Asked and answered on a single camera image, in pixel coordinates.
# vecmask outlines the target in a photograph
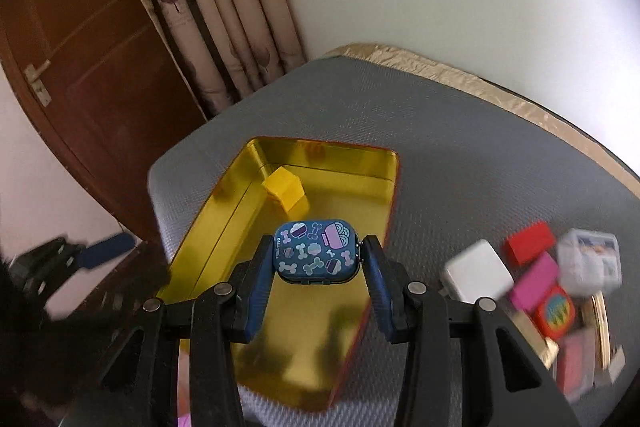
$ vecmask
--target gray tabletop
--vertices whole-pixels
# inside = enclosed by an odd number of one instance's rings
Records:
[[[632,313],[640,305],[640,200],[590,158],[508,111],[436,82],[353,58],[315,60],[229,108],[152,167],[149,192],[169,257],[254,136],[398,152],[386,252],[428,283],[478,239],[497,250],[508,234],[539,219],[557,235],[574,227],[614,233],[624,282],[607,298],[607,310],[612,340],[624,346],[627,363],[614,386],[574,406],[585,427],[600,425],[613,410],[640,365],[640,321]],[[405,348],[388,345],[372,320],[340,402],[328,411],[294,411],[241,388],[242,404],[267,427],[391,425],[404,356]],[[459,425],[459,365],[453,372],[450,424]]]

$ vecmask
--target metal bolt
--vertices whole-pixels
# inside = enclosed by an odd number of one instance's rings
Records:
[[[478,306],[486,312],[492,312],[495,310],[495,301],[489,297],[482,297],[478,301]]]
[[[151,297],[147,299],[144,304],[142,304],[142,309],[145,312],[155,312],[160,308],[160,299],[156,299],[155,297]]]
[[[231,286],[228,282],[219,282],[215,286],[213,286],[213,293],[216,295],[229,295],[234,290],[234,287]]]
[[[406,287],[409,292],[414,295],[422,295],[423,293],[427,293],[427,286],[419,281],[410,282]]]

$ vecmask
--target red toy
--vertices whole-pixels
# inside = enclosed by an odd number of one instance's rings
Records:
[[[555,244],[556,238],[548,224],[539,221],[510,235],[504,242],[504,252],[515,266],[522,266]]]
[[[556,341],[574,323],[574,303],[560,286],[555,285],[538,305],[533,320],[543,336]]]

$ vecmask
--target yellow block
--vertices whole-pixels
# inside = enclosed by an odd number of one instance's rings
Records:
[[[265,179],[262,186],[280,202],[285,212],[289,212],[305,195],[300,178],[284,167],[279,167]]]

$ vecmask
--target brown wooden door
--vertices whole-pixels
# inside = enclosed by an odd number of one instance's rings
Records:
[[[155,238],[149,167],[204,117],[140,0],[0,0],[0,26],[6,74],[43,138],[107,210]],[[24,70],[46,60],[42,107]]]

